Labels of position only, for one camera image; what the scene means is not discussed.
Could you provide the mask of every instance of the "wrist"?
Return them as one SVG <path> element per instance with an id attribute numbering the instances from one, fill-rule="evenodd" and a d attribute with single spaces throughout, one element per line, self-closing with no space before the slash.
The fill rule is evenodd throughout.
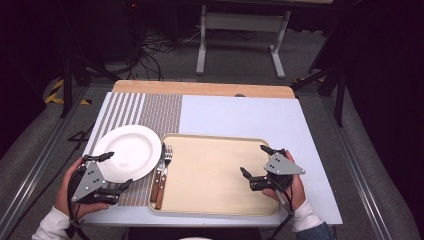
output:
<path id="1" fill-rule="evenodd" d="M 305 199 L 302 205 L 294 212 L 293 231 L 300 232 L 318 226 L 323 222 L 324 221 L 312 210 L 312 205 L 309 200 Z"/>

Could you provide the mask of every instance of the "wooden tray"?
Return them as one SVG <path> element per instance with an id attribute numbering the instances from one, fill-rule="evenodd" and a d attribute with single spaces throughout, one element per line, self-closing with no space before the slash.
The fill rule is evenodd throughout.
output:
<path id="1" fill-rule="evenodd" d="M 276 201 L 250 190 L 240 167 L 263 176 L 269 156 L 261 139 L 168 134 L 173 149 L 162 208 L 159 211 L 259 215 L 278 211 Z"/>

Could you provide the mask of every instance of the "white cloth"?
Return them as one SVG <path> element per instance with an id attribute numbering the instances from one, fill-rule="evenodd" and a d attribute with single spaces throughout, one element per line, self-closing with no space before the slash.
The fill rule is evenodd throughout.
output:
<path id="1" fill-rule="evenodd" d="M 311 203 L 306 199 L 294 212 L 293 232 L 300 232 L 322 224 L 324 221 L 312 210 Z"/>
<path id="2" fill-rule="evenodd" d="M 69 217 L 52 207 L 50 212 L 40 222 L 37 232 L 32 235 L 33 240 L 62 240 L 69 239 L 65 229 L 69 226 Z"/>

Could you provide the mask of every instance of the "tray rim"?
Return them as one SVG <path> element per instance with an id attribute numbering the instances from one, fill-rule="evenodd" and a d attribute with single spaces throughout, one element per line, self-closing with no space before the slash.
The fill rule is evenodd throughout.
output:
<path id="1" fill-rule="evenodd" d="M 248 142 L 263 142 L 265 146 L 269 147 L 269 144 L 266 140 L 261 139 L 261 138 L 248 138 L 248 137 L 233 137 L 233 136 L 223 136 L 223 135 L 203 135 L 203 134 L 185 134 L 185 133 L 167 133 L 165 135 L 162 136 L 161 138 L 161 142 L 165 143 L 164 141 L 166 140 L 166 138 L 169 137 L 190 137 L 190 138 L 201 138 L 201 139 L 221 139 L 221 140 L 237 140 L 237 141 L 248 141 Z M 150 185 L 150 190 L 149 190 L 149 198 L 150 199 L 150 195 L 152 194 L 152 188 L 153 188 L 153 181 Z M 278 204 L 278 207 L 276 208 L 275 212 L 273 214 L 270 215 L 263 215 L 263 214 L 242 214 L 242 213 L 206 213 L 206 212 L 195 212 L 195 211 L 184 211 L 184 212 L 179 212 L 179 211 L 170 211 L 170 210 L 161 210 L 161 209 L 155 209 L 155 203 L 154 202 L 150 202 L 148 203 L 149 208 L 151 210 L 153 210 L 154 212 L 157 213 L 175 213 L 175 214 L 202 214 L 202 215 L 225 215 L 225 216 L 251 216 L 251 217 L 265 217 L 265 216 L 273 216 L 275 214 L 278 214 L 280 212 L 280 204 Z"/>

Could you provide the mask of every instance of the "white table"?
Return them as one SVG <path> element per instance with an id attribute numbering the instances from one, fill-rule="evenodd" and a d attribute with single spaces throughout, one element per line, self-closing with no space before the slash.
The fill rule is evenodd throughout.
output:
<path id="1" fill-rule="evenodd" d="M 106 96 L 105 103 L 109 102 L 111 95 Z M 183 95 L 181 101 L 179 133 L 261 138 L 272 148 L 289 149 L 296 163 L 306 170 L 301 178 L 316 213 L 328 224 L 342 224 L 297 99 Z M 93 136 L 100 131 L 99 120 L 108 114 L 106 110 L 107 104 L 103 104 L 84 154 L 95 144 Z M 163 213 L 149 206 L 111 206 L 106 211 L 86 216 L 85 221 L 103 226 L 251 227 L 277 226 L 286 216 L 282 209 L 275 215 L 264 217 Z"/>

